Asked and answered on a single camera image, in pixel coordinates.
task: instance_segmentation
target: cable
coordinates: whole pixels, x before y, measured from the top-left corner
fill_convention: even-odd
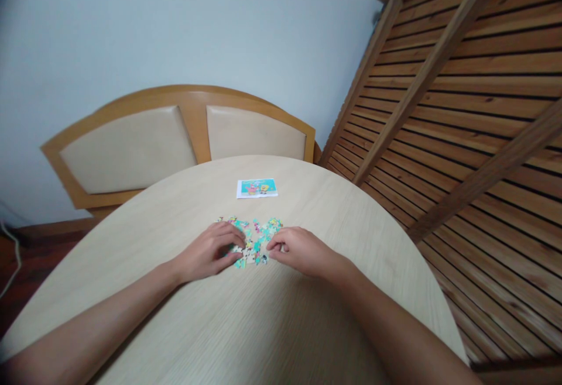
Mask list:
[[[12,276],[10,277],[8,283],[6,284],[6,287],[4,287],[4,290],[2,290],[2,294],[0,294],[0,299],[2,297],[4,297],[4,294],[6,294],[6,292],[8,291],[8,289],[10,288],[10,286],[12,285],[12,282],[14,280],[14,278],[16,277],[16,275],[18,275],[20,269],[22,268],[22,258],[19,256],[19,240],[17,240],[8,230],[6,230],[6,226],[4,225],[4,220],[0,219],[0,226],[2,226],[2,231],[6,234],[6,236],[8,236],[10,239],[12,239],[14,241],[14,243],[16,244],[16,260],[18,261],[18,267],[16,268],[15,272],[12,274]]]

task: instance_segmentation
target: beige cushion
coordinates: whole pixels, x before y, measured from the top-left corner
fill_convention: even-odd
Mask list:
[[[266,154],[304,159],[306,135],[283,122],[232,107],[207,106],[211,159]]]
[[[176,106],[116,119],[60,154],[89,194],[143,189],[197,164]]]

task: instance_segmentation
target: table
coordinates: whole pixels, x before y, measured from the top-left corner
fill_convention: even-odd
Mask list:
[[[239,179],[278,197],[236,200]],[[445,298],[406,233],[371,197],[284,157],[216,160],[158,182],[96,226],[57,266],[3,339],[4,357],[169,260],[219,216],[300,225],[346,255],[467,361]],[[180,288],[98,383],[386,382],[370,344],[322,281],[271,260]]]

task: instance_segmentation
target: white wall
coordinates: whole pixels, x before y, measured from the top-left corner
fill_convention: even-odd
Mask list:
[[[3,0],[0,217],[76,211],[39,150],[108,101],[166,84],[262,97],[316,128],[321,147],[365,46],[376,0]]]

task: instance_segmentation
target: wooden chair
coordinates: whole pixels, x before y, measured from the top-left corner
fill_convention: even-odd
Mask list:
[[[118,98],[41,149],[74,206],[104,218],[157,181],[214,159],[269,154],[312,163],[320,156],[314,135],[253,95],[169,85]]]

